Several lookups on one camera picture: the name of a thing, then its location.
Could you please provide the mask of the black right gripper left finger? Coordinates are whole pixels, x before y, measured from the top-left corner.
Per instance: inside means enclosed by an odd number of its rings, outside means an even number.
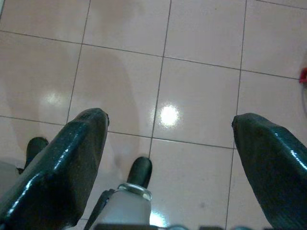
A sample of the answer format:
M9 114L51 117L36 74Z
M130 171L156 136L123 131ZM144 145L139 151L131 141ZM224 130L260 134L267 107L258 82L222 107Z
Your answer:
M67 123L1 197L1 229L75 226L98 173L108 125L100 108L84 110Z

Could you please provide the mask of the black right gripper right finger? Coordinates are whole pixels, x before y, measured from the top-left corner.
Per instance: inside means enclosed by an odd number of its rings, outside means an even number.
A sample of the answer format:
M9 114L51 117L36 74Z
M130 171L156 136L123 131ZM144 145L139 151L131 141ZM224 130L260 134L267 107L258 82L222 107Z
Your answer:
M307 148L288 129L257 114L236 115L236 149L271 226L307 228Z

